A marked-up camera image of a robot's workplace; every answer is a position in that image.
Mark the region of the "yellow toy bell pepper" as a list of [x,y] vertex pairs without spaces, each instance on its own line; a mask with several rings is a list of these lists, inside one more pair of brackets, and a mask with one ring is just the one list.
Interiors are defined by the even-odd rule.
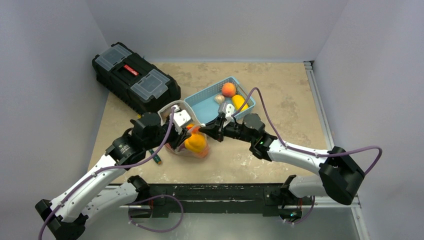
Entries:
[[192,134],[184,141],[184,147],[193,153],[201,153],[207,148],[207,146],[206,138],[197,133]]

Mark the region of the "clear zip top bag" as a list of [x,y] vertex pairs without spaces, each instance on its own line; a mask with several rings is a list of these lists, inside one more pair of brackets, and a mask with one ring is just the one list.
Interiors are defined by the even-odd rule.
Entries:
[[[174,130],[172,131],[173,134],[175,134],[174,140],[169,140],[168,143],[166,143],[165,147],[168,152],[173,153],[175,155],[185,156],[185,157],[193,157],[193,158],[205,158],[209,153],[209,144],[207,141],[207,136],[204,133],[199,132],[199,128],[203,126],[202,123],[197,119],[196,115],[194,114],[194,111],[192,108],[183,100],[176,100],[173,101],[164,107],[162,107],[158,114],[161,118],[161,123],[164,123],[166,121],[166,118],[170,116],[171,114],[171,107],[173,105],[178,105],[182,110],[186,110],[189,115],[192,118],[191,123],[181,132],[178,133],[174,127]],[[188,139],[192,134],[200,134],[203,135],[206,138],[207,141],[207,148],[200,153],[194,153],[184,146],[184,141]]]

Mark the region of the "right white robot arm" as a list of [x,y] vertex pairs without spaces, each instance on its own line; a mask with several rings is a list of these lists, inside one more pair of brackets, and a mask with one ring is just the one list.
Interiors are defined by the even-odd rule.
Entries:
[[199,132],[222,142],[225,137],[250,143],[249,151],[258,159],[287,163],[319,176],[327,196],[350,205],[361,186],[365,173],[340,147],[331,150],[312,149],[280,141],[265,130],[256,113],[247,114],[241,123],[229,121],[225,114],[199,128]]

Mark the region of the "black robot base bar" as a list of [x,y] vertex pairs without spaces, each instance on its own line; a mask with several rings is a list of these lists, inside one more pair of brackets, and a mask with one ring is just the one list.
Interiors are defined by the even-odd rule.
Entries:
[[260,214],[299,220],[311,196],[296,197],[289,191],[294,176],[284,183],[147,183],[140,176],[127,182],[135,186],[129,204],[133,218],[167,218],[169,214]]

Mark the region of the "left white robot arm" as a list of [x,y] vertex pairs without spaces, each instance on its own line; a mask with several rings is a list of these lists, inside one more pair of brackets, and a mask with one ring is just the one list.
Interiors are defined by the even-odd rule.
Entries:
[[165,120],[152,112],[131,120],[132,127],[112,142],[83,177],[54,199],[42,199],[35,205],[43,219],[37,238],[41,240],[45,229],[49,229],[57,240],[76,240],[106,210],[167,198],[166,194],[153,196],[151,187],[140,176],[130,177],[114,191],[101,191],[126,171],[153,159],[166,144],[185,139],[191,120],[186,110],[176,106]]

